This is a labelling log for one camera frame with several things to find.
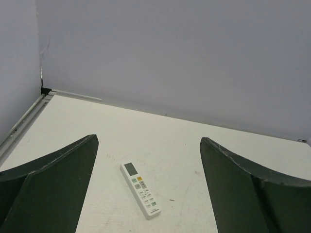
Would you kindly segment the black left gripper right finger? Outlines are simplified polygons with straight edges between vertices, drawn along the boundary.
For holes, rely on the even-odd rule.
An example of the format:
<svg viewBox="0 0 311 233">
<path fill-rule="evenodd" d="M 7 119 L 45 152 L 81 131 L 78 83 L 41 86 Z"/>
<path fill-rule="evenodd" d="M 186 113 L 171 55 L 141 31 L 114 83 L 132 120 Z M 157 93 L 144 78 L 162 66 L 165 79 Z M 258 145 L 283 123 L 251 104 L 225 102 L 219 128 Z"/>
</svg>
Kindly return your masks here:
<svg viewBox="0 0 311 233">
<path fill-rule="evenodd" d="M 311 182 L 239 156 L 203 137 L 200 154 L 220 233 L 309 233 Z"/>
</svg>

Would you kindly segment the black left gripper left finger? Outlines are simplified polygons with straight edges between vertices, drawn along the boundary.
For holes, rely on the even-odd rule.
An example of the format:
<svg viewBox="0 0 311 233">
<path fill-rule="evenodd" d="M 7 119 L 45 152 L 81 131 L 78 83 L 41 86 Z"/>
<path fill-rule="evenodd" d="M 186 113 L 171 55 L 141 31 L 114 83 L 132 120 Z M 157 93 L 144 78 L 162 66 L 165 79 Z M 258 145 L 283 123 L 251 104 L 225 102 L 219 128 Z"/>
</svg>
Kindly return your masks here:
<svg viewBox="0 0 311 233">
<path fill-rule="evenodd" d="M 74 233 L 98 151 L 87 135 L 0 173 L 2 233 Z"/>
</svg>

